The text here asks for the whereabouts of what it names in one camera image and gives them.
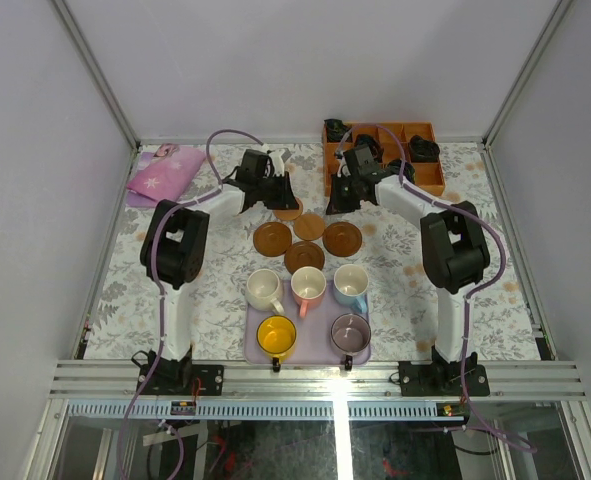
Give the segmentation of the grey purple ceramic mug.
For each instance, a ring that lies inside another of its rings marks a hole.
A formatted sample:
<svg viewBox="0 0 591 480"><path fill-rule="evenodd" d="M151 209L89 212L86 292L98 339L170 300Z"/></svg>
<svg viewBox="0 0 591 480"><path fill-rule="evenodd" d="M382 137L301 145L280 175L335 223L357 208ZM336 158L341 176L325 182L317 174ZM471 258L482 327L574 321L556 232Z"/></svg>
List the grey purple ceramic mug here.
<svg viewBox="0 0 591 480"><path fill-rule="evenodd" d="M371 341L371 328L361 315L349 313L339 316L330 330L331 344L347 355L364 351Z"/></svg>

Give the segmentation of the light blue ceramic mug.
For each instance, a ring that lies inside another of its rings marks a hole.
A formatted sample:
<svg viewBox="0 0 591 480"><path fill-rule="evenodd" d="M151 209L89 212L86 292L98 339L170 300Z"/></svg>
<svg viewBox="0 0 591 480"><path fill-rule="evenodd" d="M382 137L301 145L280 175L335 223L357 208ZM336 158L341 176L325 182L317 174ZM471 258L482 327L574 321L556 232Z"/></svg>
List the light blue ceramic mug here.
<svg viewBox="0 0 591 480"><path fill-rule="evenodd" d="M335 300L359 314L367 312L369 276L366 270L355 264L340 266L333 277Z"/></svg>

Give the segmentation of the dark wooden grooved coaster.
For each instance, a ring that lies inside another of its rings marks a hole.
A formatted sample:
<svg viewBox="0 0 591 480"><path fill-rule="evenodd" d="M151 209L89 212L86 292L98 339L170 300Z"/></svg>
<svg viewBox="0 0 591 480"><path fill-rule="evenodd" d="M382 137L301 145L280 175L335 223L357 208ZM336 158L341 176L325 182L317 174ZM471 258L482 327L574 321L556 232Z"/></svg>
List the dark wooden grooved coaster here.
<svg viewBox="0 0 591 480"><path fill-rule="evenodd" d="M284 264L290 274L294 274L302 267L314 267L322 270L325 264L325 254L315 243L299 241L292 244L284 254Z"/></svg>
<svg viewBox="0 0 591 480"><path fill-rule="evenodd" d="M335 222L324 230L322 241L330 254L337 257L349 257L361 249L362 233L352 223Z"/></svg>
<svg viewBox="0 0 591 480"><path fill-rule="evenodd" d="M283 255L292 245L292 233L283 223L266 222L255 230L253 244L261 255L277 257Z"/></svg>

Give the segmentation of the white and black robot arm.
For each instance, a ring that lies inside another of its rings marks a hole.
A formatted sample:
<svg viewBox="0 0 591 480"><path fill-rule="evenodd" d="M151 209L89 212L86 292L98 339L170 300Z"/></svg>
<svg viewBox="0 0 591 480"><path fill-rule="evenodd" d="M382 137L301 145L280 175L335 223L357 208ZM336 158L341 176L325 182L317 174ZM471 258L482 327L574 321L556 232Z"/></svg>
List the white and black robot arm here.
<svg viewBox="0 0 591 480"><path fill-rule="evenodd" d="M286 153L267 147L248 149L241 164L214 191L178 203L162 200L156 206L140 251L140 262L160 291L158 354L167 362L159 382L172 394L187 392L194 371L181 360L192 350L188 314L179 308L177 292L198 276L204 260L209 223L228 221L256 203L269 210L295 210Z"/></svg>
<svg viewBox="0 0 591 480"><path fill-rule="evenodd" d="M435 351L443 362L431 369L430 378L438 392L457 392L467 380L459 363L467 357L466 296L490 265L474 205L442 202L408 181L402 163L380 166L367 146L337 152L335 157L340 166L331 175L328 215L354 212L369 202L418 228L423 268L438 294Z"/></svg>

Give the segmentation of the light bamboo coaster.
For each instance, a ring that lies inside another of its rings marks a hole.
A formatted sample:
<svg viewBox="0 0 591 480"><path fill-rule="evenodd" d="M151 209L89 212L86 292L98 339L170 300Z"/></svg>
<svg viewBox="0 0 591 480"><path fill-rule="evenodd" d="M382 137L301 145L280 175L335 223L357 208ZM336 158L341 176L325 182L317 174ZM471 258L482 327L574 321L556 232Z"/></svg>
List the light bamboo coaster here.
<svg viewBox="0 0 591 480"><path fill-rule="evenodd" d="M326 228L324 219L315 213L305 213L299 216L293 224L295 235L303 241L319 239Z"/></svg>
<svg viewBox="0 0 591 480"><path fill-rule="evenodd" d="M280 221L294 221L303 213L303 203L296 198L296 209L275 209L273 214Z"/></svg>

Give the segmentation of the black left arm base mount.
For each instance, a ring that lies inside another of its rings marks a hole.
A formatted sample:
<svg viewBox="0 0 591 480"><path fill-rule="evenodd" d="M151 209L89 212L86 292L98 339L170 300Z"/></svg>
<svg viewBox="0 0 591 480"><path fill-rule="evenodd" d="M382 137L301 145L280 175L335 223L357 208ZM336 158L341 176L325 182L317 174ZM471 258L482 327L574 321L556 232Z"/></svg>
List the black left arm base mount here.
<svg viewBox="0 0 591 480"><path fill-rule="evenodd" d="M222 394L223 365L195 364L189 351L181 360L160 359L143 395L213 397Z"/></svg>

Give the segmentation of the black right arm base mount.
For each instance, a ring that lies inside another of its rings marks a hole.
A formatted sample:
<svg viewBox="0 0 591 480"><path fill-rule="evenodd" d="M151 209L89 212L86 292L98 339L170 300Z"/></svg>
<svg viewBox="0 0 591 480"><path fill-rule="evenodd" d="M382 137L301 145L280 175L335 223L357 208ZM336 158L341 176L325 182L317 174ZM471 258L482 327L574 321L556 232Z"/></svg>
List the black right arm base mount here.
<svg viewBox="0 0 591 480"><path fill-rule="evenodd" d="M462 396L462 381L470 397L488 397L490 387L488 375L478 362L476 352L464 361L464 375L461 375L460 361L446 362L432 350L429 363L411 361L398 362L398 383L401 395L406 397Z"/></svg>

